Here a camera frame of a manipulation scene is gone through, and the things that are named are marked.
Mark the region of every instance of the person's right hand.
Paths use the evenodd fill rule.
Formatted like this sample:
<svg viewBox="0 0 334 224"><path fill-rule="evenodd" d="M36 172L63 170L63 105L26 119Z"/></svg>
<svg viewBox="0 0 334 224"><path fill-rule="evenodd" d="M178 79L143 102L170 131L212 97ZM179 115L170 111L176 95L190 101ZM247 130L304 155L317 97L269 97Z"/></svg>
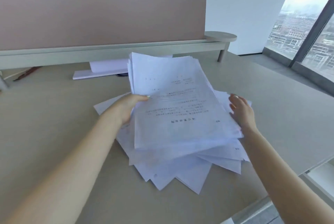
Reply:
<svg viewBox="0 0 334 224"><path fill-rule="evenodd" d="M240 125L241 130L243 132L247 130L257 131L254 111L249 106L247 100L235 94L231 94L228 99L231 102L230 107L233 111L233 113L230 112L230 114Z"/></svg>

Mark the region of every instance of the stack of paper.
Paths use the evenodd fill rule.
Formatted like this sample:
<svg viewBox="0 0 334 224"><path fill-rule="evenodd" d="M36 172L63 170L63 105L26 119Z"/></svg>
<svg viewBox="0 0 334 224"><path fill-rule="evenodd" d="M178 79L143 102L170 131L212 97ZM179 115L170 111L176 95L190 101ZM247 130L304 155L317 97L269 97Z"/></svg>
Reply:
<svg viewBox="0 0 334 224"><path fill-rule="evenodd" d="M132 93L150 99L137 104L117 140L145 181L161 190L176 178L199 194L212 164L241 174L249 159L229 95L213 90L198 60L132 53L128 72ZM120 97L94 108L101 114Z"/></svg>

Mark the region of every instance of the baseboard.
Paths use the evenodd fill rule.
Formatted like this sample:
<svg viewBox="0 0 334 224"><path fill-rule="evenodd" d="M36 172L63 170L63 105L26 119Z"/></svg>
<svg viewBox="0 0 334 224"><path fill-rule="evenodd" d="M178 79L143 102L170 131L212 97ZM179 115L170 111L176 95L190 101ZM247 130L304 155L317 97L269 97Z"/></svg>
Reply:
<svg viewBox="0 0 334 224"><path fill-rule="evenodd" d="M256 54L262 54L261 53L245 53L245 54L238 54L238 56L248 56L248 55L256 55Z"/></svg>

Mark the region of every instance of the gray tabletop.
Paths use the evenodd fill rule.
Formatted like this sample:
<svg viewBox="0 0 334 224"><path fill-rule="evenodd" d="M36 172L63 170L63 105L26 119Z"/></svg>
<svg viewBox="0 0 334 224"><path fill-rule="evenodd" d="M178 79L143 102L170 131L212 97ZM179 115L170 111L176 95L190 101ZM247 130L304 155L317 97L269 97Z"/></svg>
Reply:
<svg viewBox="0 0 334 224"><path fill-rule="evenodd" d="M263 135L300 174L334 155L334 99L229 54L194 53L212 86L253 101ZM0 221L98 119L93 105L130 90L127 78L72 80L88 63L45 66L0 94ZM200 195L177 180L159 192L118 143L77 223L220 223L266 196L250 163L242 175L213 166Z"/></svg>

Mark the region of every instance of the floor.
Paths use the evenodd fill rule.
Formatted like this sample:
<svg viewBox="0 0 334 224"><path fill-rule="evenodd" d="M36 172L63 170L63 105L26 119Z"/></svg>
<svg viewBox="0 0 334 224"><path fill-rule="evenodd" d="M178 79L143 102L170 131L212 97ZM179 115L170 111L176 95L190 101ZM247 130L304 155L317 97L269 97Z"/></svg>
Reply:
<svg viewBox="0 0 334 224"><path fill-rule="evenodd" d="M257 63L263 67L266 67L270 70L273 70L279 74L285 75L286 77L289 77L291 79L294 79L302 84L305 84L313 89L316 89L318 91L325 92L320 87L306 79L305 77L299 75L292 69L276 62L272 58L269 58L263 54L256 54L256 55L248 55L242 57L244 60L248 60L250 62ZM250 220L246 221L244 224L284 224L281 217L279 216L276 208L274 205L268 207L261 213L257 214Z"/></svg>

